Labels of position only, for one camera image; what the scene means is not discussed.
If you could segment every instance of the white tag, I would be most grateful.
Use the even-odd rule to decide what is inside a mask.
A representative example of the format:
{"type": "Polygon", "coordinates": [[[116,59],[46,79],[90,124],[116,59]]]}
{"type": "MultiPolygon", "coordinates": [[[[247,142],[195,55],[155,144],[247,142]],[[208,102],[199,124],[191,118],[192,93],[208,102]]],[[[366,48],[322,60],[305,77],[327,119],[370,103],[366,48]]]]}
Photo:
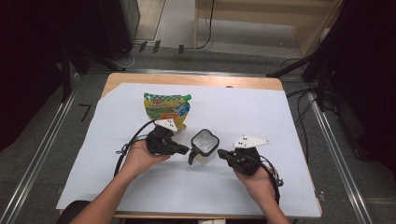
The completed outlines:
{"type": "Polygon", "coordinates": [[[177,132],[177,127],[173,119],[159,119],[155,120],[154,123],[173,132],[177,132]]]}
{"type": "Polygon", "coordinates": [[[241,148],[250,148],[250,147],[257,147],[261,145],[267,145],[271,142],[266,139],[261,139],[257,137],[243,135],[241,138],[236,141],[233,146],[234,147],[241,147],[241,148]]]}

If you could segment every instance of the gray floor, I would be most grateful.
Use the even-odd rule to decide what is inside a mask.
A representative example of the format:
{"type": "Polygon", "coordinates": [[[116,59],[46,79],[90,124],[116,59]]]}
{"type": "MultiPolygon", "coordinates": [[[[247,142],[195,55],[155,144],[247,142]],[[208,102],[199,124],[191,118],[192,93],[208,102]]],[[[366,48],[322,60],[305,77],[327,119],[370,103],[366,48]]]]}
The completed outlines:
{"type": "MultiPolygon", "coordinates": [[[[156,40],[161,46],[191,48],[194,37],[194,0],[166,0],[156,40]]],[[[207,40],[209,20],[198,21],[197,45],[207,40]]],[[[205,47],[223,52],[267,57],[299,58],[301,53],[289,26],[238,21],[212,21],[212,35],[205,47]]]]}
{"type": "MultiPolygon", "coordinates": [[[[135,64],[127,69],[162,69],[185,71],[212,71],[243,73],[241,76],[259,77],[265,73],[279,69],[284,59],[263,56],[246,56],[239,54],[224,54],[205,51],[187,51],[177,54],[176,50],[160,49],[152,54],[149,50],[136,53],[135,64]]],[[[305,88],[300,79],[302,70],[282,77],[282,84],[286,92],[305,88]]],[[[26,198],[17,217],[16,223],[54,223],[59,212],[55,210],[60,192],[64,186],[69,171],[72,168],[78,150],[81,147],[86,131],[94,113],[106,78],[110,74],[100,64],[92,63],[88,75],[81,76],[76,98],[65,117],[63,126],[58,132],[38,177],[26,198]],[[79,104],[92,105],[88,117],[83,118],[86,107],[79,104]]],[[[6,209],[13,190],[21,180],[24,171],[33,158],[45,131],[50,125],[60,105],[62,88],[48,99],[45,106],[29,123],[21,137],[10,147],[0,152],[0,212],[6,209]]],[[[289,99],[290,111],[297,118],[296,101],[298,96],[289,99]]],[[[332,112],[326,112],[334,134],[343,151],[351,173],[361,190],[364,198],[369,198],[368,208],[374,223],[390,223],[396,220],[396,204],[377,202],[373,199],[391,199],[396,196],[396,183],[389,170],[375,161],[363,162],[355,158],[353,146],[347,137],[340,119],[332,112]]],[[[298,220],[298,223],[359,223],[348,199],[345,187],[336,170],[329,148],[318,126],[312,110],[305,116],[309,141],[309,169],[317,193],[323,191],[327,201],[320,202],[323,216],[319,219],[298,220]]],[[[304,147],[302,130],[298,133],[304,147]]]]}

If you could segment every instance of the wooden table edge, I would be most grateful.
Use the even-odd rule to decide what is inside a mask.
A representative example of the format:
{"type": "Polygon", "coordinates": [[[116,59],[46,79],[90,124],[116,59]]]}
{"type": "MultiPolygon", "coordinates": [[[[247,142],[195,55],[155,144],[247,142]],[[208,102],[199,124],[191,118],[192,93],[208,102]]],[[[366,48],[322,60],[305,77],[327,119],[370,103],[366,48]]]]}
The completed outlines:
{"type": "Polygon", "coordinates": [[[113,73],[108,76],[102,97],[116,89],[121,83],[144,83],[164,85],[192,85],[209,87],[234,87],[283,91],[282,83],[272,77],[227,77],[203,75],[113,73]]]}

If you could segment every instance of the floor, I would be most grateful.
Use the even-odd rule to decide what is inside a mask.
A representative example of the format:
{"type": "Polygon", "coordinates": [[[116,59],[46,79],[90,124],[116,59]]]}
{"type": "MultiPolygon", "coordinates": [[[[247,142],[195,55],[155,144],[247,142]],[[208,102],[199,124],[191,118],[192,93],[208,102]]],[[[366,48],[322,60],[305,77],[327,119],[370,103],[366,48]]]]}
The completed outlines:
{"type": "MultiPolygon", "coordinates": [[[[158,17],[161,21],[158,30],[151,32],[151,37],[157,33],[156,40],[161,39],[162,47],[178,48],[180,43],[185,46],[192,43],[190,32],[192,28],[191,21],[189,21],[191,17],[187,16],[191,15],[192,2],[192,0],[166,1],[162,16],[158,17]],[[184,7],[185,10],[172,11],[177,7],[184,7]]],[[[204,34],[205,21],[202,21],[201,24],[203,25],[201,26],[203,31],[200,33],[204,34]]],[[[238,31],[230,32],[227,36],[231,38],[234,34],[237,38],[224,42],[221,40],[227,36],[221,37],[220,33],[229,32],[226,31],[227,25],[217,24],[219,23],[213,23],[213,45],[209,45],[207,50],[185,51],[183,54],[178,54],[177,49],[160,49],[155,54],[151,52],[151,49],[142,52],[135,50],[134,57],[126,55],[118,63],[130,64],[134,62],[132,66],[125,68],[126,72],[142,71],[141,69],[148,72],[170,73],[175,71],[204,71],[233,73],[242,77],[265,77],[265,74],[275,72],[293,62],[293,60],[285,60],[301,57],[295,43],[293,43],[288,27],[267,27],[268,35],[258,38],[260,40],[265,39],[265,41],[259,42],[250,39],[249,43],[254,43],[254,45],[248,48],[248,43],[241,42],[246,39],[242,33],[250,33],[246,24],[234,24],[234,29],[238,31]]],[[[302,72],[303,68],[297,69],[281,78],[286,93],[306,88],[306,84],[301,81],[302,72]]],[[[17,207],[17,215],[14,219],[11,221],[0,219],[0,223],[56,222],[59,212],[54,208],[62,193],[78,150],[84,142],[85,133],[93,117],[95,106],[100,99],[110,73],[101,64],[91,62],[88,75],[76,76],[73,100],[70,100],[70,104],[66,108],[67,113],[62,118],[57,134],[53,136],[48,145],[48,151],[43,154],[45,159],[38,166],[39,172],[36,176],[32,176],[35,180],[34,183],[25,189],[28,194],[21,199],[21,205],[17,207]],[[91,105],[92,108],[87,112],[87,107],[83,105],[91,105]]],[[[6,211],[14,190],[28,170],[35,153],[42,147],[41,141],[46,137],[46,131],[60,109],[61,97],[62,88],[48,99],[45,106],[35,115],[21,134],[21,137],[13,145],[0,152],[0,170],[2,170],[0,173],[0,214],[6,211]]],[[[298,98],[298,94],[289,98],[290,112],[295,119],[299,117],[297,112],[298,98]]],[[[301,107],[306,106],[311,100],[307,96],[302,99],[301,107]]],[[[333,110],[328,110],[324,115],[331,124],[332,133],[346,161],[348,171],[365,201],[372,220],[368,223],[394,222],[396,220],[396,214],[394,213],[396,210],[396,181],[393,175],[379,162],[358,160],[354,154],[352,141],[349,139],[337,114],[333,110]]],[[[307,110],[304,116],[304,124],[307,143],[309,144],[309,170],[317,190],[323,215],[319,219],[299,219],[297,223],[364,223],[358,219],[354,210],[356,208],[352,206],[347,186],[343,182],[327,138],[318,123],[315,109],[307,110]]],[[[305,148],[307,143],[301,126],[297,128],[297,132],[302,146],[305,148]]]]}
{"type": "Polygon", "coordinates": [[[155,41],[163,17],[165,0],[139,0],[140,22],[136,39],[155,41]]]}

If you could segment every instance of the person's left hand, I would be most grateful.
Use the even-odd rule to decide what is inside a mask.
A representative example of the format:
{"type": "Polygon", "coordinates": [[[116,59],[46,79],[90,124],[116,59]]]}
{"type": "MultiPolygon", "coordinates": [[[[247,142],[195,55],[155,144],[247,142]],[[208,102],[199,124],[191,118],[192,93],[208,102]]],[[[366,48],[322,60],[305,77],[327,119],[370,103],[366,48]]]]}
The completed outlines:
{"type": "Polygon", "coordinates": [[[147,171],[151,165],[166,161],[169,158],[169,155],[152,155],[147,149],[145,140],[137,141],[131,145],[120,173],[126,175],[132,181],[138,175],[147,171]]]}

